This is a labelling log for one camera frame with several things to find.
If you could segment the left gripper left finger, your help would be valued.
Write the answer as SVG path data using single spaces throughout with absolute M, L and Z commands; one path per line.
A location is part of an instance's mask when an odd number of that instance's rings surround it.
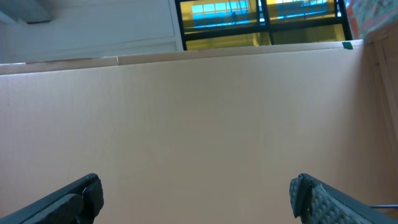
M 97 174 L 88 174 L 1 218 L 1 224 L 93 223 L 104 205 Z

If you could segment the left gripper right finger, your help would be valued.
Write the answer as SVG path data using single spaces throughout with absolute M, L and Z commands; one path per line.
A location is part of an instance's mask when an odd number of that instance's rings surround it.
M 379 211 L 393 205 L 369 206 L 308 174 L 299 174 L 289 185 L 295 218 L 311 224 L 394 224 Z

